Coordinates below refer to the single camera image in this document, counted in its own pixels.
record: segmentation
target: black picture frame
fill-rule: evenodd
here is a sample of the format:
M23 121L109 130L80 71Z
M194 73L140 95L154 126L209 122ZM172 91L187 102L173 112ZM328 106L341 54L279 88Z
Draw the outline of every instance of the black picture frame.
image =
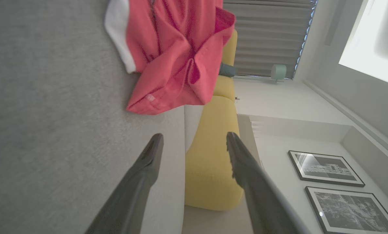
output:
M308 153L302 151L288 151L289 158L292 161L292 164L297 172L299 178L304 181L318 182L318 183L327 183L334 185L346 185L353 187L364 187L365 183L362 179L357 175L354 169L350 166L350 164L346 161L346 159L342 156L328 155L328 154L317 154L317 153ZM329 162L321 162L325 163L325 165L314 165L310 164L309 167L322 167L324 172L308 172L301 170L303 167L303 163L300 162L301 156L304 156L304 162L306 157L313 157L317 163L320 163L320 160L326 160ZM325 168L334 168L335 170L333 174L326 173Z
M332 199L329 199L327 197L326 200L328 200L328 202L325 202L322 205L320 203L320 200L316 198L317 195L314 195L316 192L330 192L330 195L332 195L333 197ZM307 194L308 199L310 200L315 216L317 217L324 234L388 233L388 212L373 193L338 190L330 188L326 189L310 186L305 187L305 193ZM339 193L341 193L341 199L337 199L337 195ZM343 206L341 206L342 209L338 208L341 203L344 204ZM325 209L326 212L325 210L323 210L323 206L328 206L328 209ZM378 222L374 222L372 225L372 223L368 222L368 219L375 219L375 221ZM348 228L351 225L355 224L355 221L358 222L357 224L359 224L359 228L361 226L364 229Z

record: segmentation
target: curtain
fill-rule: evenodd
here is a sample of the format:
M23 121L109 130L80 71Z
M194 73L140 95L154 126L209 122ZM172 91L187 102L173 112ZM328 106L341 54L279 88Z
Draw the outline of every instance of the curtain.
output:
M270 77L274 64L284 64L292 79L315 5L316 0L224 0L223 8L237 17L237 74Z

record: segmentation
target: black and white photograph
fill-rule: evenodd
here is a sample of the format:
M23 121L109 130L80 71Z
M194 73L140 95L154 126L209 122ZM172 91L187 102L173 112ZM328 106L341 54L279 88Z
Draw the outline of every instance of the black and white photograph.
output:
M324 233L388 233L388 213L372 193L306 187Z
M341 156L289 151L301 180L364 187L365 184Z

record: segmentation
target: pleated curtain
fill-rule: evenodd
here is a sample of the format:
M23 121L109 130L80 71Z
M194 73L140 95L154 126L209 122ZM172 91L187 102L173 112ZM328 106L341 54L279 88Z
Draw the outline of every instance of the pleated curtain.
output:
M223 8L237 17L237 74L270 77L274 64L284 64L292 79L315 5L316 0L224 0Z

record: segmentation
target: white picture mat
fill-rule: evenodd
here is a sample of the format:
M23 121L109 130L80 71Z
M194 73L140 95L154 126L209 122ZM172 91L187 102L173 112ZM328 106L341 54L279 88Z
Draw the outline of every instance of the white picture mat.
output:
M382 214L386 217L388 220L388 214L384 210L383 206L379 203L379 201L376 199L376 197L371 193L359 193L359 192L351 192L351 191L340 191L340 190L331 190L326 188L312 188L307 187L312 200L315 203L315 206L317 207L317 212L323 212L323 209L321 208L320 203L318 202L317 197L315 196L314 192L323 192L328 194L338 194L338 195L349 195L349 196L355 196L355 197L369 197L371 198L376 206L379 208L379 210L382 212ZM348 234L388 234L388 232L381 232L381 231L366 231L366 230L357 230L357 229L349 229L349 228L337 228L337 227L331 227L327 221L327 218L325 215L321 216L321 219L323 220L323 223L325 225L325 228L327 231L330 232L338 232L338 233L348 233Z
M330 155L323 155L323 154L310 154L310 153L304 153L304 152L299 152L299 151L290 151L292 154L292 158L295 162L295 165L298 167L299 172L301 173L301 176L303 178L309 178L309 179L320 179L320 180L326 180L326 181L336 181L336 182L344 182L344 183L352 183L352 184L358 184L358 185L364 185L363 181L357 176L356 172L349 166L349 164L344 160L344 158L339 157L339 156L330 156ZM349 169L350 173L353 175L353 177L356 180L348 180L348 179L335 179L335 178L327 178L327 177L322 177L322 176L311 176L311 175L306 175L304 173L304 170L302 170L301 164L298 161L297 157L295 154L299 155L305 155L307 157L323 157L323 158L331 158L331 159L336 159L336 160L341 160L343 164Z

